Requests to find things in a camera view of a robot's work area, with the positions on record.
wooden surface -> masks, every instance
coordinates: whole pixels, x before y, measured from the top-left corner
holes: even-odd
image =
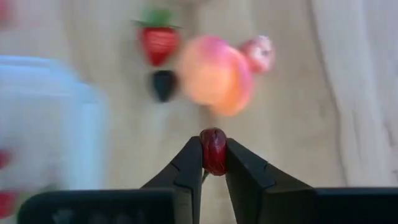
[[[313,1],[349,185],[396,184],[393,1]]]
[[[23,1],[16,1],[19,7]],[[183,27],[184,40],[197,33],[220,35],[231,45],[257,34],[274,41],[275,69],[255,77],[252,102],[231,118],[211,117],[181,94],[165,104],[154,100],[147,87],[153,69],[142,58],[131,22],[140,19],[143,5],[140,0],[49,4],[54,11],[43,17],[51,22],[41,26],[55,32],[33,32],[34,42],[26,35],[29,26],[0,30],[0,54],[60,59],[106,93],[111,110],[106,188],[140,187],[190,136],[209,126],[313,186],[396,183],[398,33],[387,24],[395,21],[398,4],[213,0],[195,9],[164,4],[176,13],[174,25]],[[173,60],[163,66],[172,67]],[[202,194],[202,223],[234,222],[223,178],[209,177]]]

strawberry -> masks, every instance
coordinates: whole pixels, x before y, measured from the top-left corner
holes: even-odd
[[[174,52],[180,40],[171,27],[144,27],[141,41],[149,62],[159,66]]]

red fruit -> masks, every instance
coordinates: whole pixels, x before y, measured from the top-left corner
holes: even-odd
[[[226,174],[226,135],[218,128],[203,130],[200,135],[203,168],[213,175]]]
[[[145,27],[141,33],[144,51],[153,66],[162,65],[173,53],[180,39],[170,27]]]
[[[269,72],[274,66],[275,50],[268,37],[257,36],[244,43],[240,49],[246,56],[253,73]]]
[[[0,219],[13,214],[17,194],[12,191],[0,191]]]

black pliers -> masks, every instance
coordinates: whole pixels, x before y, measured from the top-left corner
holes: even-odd
[[[238,224],[398,223],[398,189],[316,189],[227,140],[226,182]],[[199,224],[202,149],[192,137],[135,190],[49,192],[23,204],[19,224]]]

red strawberry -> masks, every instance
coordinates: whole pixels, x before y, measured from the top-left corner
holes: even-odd
[[[205,129],[199,138],[203,151],[203,168],[213,175],[226,174],[226,135],[223,130]]]
[[[149,62],[159,66],[174,52],[180,38],[171,27],[144,27],[141,41]]]

